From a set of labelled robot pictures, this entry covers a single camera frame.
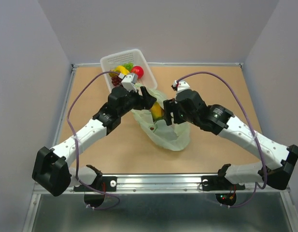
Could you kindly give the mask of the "yellow mango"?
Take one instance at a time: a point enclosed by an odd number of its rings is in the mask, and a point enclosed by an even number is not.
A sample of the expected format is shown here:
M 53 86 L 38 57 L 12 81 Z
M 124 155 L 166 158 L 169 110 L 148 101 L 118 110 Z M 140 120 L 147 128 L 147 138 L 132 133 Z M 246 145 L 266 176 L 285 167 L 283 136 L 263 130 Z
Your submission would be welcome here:
M 164 109 L 158 102 L 155 102 L 149 111 L 151 112 L 153 121 L 161 120 L 164 117 Z

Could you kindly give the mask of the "light green plastic bag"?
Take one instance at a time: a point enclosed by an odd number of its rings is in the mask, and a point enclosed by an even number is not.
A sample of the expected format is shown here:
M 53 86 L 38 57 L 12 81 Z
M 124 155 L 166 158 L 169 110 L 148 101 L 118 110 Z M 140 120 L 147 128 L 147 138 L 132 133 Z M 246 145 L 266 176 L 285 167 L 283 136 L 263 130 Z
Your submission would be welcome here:
M 148 89 L 148 92 L 164 109 L 163 101 L 166 100 L 166 95 L 154 89 Z M 141 129 L 156 145 L 172 151 L 182 151 L 190 143 L 188 123 L 167 126 L 164 118 L 153 121 L 149 110 L 132 110 L 132 113 Z

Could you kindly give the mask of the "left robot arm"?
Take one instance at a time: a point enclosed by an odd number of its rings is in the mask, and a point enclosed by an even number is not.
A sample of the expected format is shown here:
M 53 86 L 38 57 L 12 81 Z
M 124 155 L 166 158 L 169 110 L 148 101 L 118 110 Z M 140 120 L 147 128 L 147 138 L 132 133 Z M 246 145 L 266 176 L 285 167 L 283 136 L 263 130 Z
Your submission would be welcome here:
M 101 187 L 101 172 L 91 165 L 70 169 L 80 153 L 111 133 L 121 118 L 131 110 L 149 110 L 156 98 L 145 87 L 141 92 L 115 87 L 107 102 L 89 122 L 67 140 L 52 148 L 42 147 L 38 152 L 32 178 L 53 196 L 61 195 L 68 187 L 85 183 L 90 190 Z

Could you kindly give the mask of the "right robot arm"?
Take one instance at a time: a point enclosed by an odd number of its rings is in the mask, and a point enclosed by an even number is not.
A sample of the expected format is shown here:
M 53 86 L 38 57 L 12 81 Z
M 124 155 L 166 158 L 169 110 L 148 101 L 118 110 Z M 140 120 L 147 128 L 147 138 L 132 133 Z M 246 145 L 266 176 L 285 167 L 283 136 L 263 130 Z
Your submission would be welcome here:
M 169 126 L 189 122 L 203 131 L 225 138 L 260 159 L 247 165 L 225 164 L 217 175 L 208 177 L 204 191 L 227 190 L 244 183 L 266 183 L 277 190 L 285 190 L 298 160 L 298 146 L 285 146 L 251 131 L 227 108 L 206 105 L 201 96 L 187 89 L 174 99 L 165 100 L 164 120 Z

